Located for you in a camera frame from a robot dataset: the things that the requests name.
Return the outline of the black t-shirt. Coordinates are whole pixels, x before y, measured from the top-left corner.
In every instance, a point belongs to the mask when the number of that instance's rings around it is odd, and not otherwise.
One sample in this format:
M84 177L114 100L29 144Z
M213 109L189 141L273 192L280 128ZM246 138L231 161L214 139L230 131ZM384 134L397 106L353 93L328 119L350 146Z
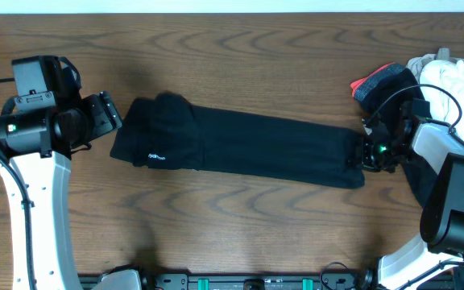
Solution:
M111 157L135 167L193 169L341 189L365 184L360 134L342 127L195 106L177 93L133 101Z

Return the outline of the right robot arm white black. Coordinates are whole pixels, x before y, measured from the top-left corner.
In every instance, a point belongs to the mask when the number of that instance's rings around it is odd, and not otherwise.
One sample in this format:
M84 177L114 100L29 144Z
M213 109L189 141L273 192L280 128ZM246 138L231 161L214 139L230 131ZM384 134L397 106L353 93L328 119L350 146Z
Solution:
M377 261L359 289L416 289L444 270L464 267L464 141L453 125L419 114L401 114L390 132L378 113L363 119L371 130L359 146L362 168L391 171L422 159L437 177L423 208L420 232Z

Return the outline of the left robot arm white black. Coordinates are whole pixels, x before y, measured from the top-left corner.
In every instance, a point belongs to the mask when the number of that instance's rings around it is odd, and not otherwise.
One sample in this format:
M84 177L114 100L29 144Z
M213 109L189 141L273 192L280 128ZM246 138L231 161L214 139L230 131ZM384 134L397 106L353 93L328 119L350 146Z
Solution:
M122 125L102 91L10 98L0 115L0 176L10 208L14 289L80 289L68 216L74 153Z

